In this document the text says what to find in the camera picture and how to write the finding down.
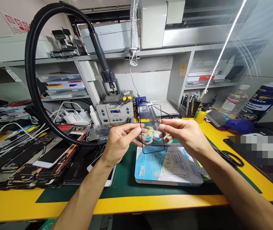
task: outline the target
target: book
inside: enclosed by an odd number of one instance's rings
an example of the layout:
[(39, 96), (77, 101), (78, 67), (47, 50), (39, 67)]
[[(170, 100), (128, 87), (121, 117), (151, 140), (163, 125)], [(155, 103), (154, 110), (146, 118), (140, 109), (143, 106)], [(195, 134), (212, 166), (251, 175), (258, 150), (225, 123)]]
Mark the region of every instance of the book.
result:
[[(145, 152), (161, 149), (157, 146), (145, 146)], [(135, 180), (142, 184), (198, 187), (203, 183), (193, 158), (183, 147), (167, 145), (160, 152), (144, 154), (143, 149), (136, 150)]]

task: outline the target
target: pixelated area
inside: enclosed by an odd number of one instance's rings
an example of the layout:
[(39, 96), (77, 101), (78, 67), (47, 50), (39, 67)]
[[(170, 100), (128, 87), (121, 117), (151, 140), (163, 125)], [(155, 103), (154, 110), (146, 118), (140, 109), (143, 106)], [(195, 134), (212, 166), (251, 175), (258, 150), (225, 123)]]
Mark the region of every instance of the pixelated area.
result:
[(229, 136), (247, 161), (273, 180), (273, 136)]

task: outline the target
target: finger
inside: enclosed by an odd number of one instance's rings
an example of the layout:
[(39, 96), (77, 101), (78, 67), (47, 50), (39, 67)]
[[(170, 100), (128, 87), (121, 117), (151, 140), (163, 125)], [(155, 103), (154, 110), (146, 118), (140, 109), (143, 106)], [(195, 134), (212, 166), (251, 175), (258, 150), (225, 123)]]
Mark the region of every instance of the finger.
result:
[(164, 125), (170, 125), (174, 128), (179, 128), (185, 123), (187, 123), (188, 120), (183, 120), (183, 119), (160, 119), (158, 120), (159, 123), (164, 124)]
[(146, 141), (146, 138), (143, 137), (141, 134), (139, 134), (137, 137), (138, 137), (140, 140), (142, 140), (142, 141)]
[(135, 139), (141, 133), (141, 131), (142, 129), (140, 127), (136, 127), (120, 140), (123, 141), (124, 144), (130, 144), (130, 142), (132, 142), (132, 140)]
[(138, 147), (145, 147), (145, 145), (142, 145), (142, 143), (139, 142), (139, 141), (137, 141), (136, 139), (133, 139), (133, 140), (131, 141), (131, 144), (134, 144), (134, 145), (136, 145), (136, 146), (138, 146)]
[(162, 132), (162, 133), (159, 135), (159, 137), (164, 138), (164, 137), (166, 137), (166, 135), (168, 135), (168, 133)]
[(148, 129), (142, 128), (141, 133), (148, 133)]
[(159, 129), (173, 136), (178, 136), (180, 134), (180, 129), (176, 129), (169, 125), (161, 124), (159, 125)]
[(172, 139), (174, 139), (173, 136), (172, 136), (172, 135), (169, 135), (169, 136), (167, 136), (167, 138), (164, 139), (164, 143), (168, 143), (168, 142), (170, 142)]
[(119, 126), (118, 128), (124, 130), (124, 131), (131, 131), (137, 127), (140, 127), (141, 125), (141, 128), (143, 128), (145, 126), (145, 124), (139, 124), (139, 123), (135, 123), (135, 124), (132, 124), (132, 123), (128, 123), (128, 124), (124, 124), (124, 125), (121, 125)]

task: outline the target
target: tempered glass screen protector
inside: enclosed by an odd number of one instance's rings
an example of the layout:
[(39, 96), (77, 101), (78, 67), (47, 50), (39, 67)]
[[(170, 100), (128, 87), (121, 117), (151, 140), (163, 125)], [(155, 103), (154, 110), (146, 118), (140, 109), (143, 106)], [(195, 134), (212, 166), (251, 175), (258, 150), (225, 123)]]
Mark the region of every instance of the tempered glass screen protector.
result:
[(160, 125), (158, 120), (162, 119), (161, 105), (151, 103), (141, 104), (138, 109), (141, 123), (144, 123), (144, 128), (148, 129), (148, 133), (142, 134), (143, 139), (146, 139), (146, 141), (141, 140), (142, 144), (145, 145), (145, 147), (143, 147), (143, 153), (163, 151), (165, 145), (163, 139), (159, 137), (161, 133), (158, 131)]

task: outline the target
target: yellow sticker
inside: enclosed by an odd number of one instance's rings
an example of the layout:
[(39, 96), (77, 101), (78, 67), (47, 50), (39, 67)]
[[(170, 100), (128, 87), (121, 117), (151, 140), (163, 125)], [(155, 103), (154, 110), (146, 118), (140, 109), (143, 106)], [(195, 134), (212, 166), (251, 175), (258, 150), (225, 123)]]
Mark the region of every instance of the yellow sticker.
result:
[(203, 168), (203, 166), (201, 165), (201, 163), (199, 163), (199, 161), (197, 161), (197, 162), (198, 162), (199, 166)]
[(181, 64), (180, 75), (179, 76), (185, 76), (185, 73), (187, 71), (187, 65), (188, 65), (188, 62), (183, 62)]

